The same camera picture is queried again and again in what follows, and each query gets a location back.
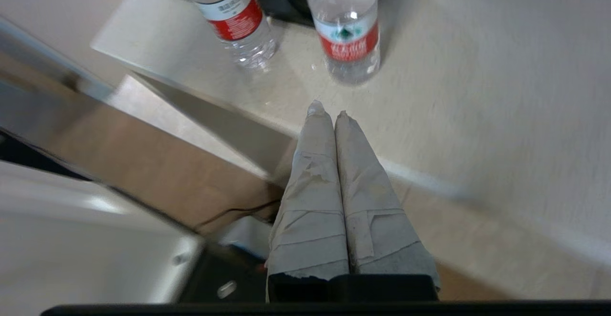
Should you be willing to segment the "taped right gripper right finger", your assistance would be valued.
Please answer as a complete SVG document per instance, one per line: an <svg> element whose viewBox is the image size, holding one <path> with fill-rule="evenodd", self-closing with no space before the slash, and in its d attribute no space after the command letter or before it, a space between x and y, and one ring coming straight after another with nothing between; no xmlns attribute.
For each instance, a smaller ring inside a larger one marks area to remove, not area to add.
<svg viewBox="0 0 611 316"><path fill-rule="evenodd" d="M358 122L336 118L337 168L351 270L356 274L425 275L438 293L436 263L421 242Z"/></svg>

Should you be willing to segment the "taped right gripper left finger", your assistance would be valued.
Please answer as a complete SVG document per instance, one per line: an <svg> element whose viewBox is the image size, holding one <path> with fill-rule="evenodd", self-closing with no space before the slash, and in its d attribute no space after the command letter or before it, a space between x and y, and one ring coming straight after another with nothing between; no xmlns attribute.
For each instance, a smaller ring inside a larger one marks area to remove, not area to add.
<svg viewBox="0 0 611 316"><path fill-rule="evenodd" d="M347 232L330 115L313 101L269 235L268 302L326 301L329 281L349 275Z"/></svg>

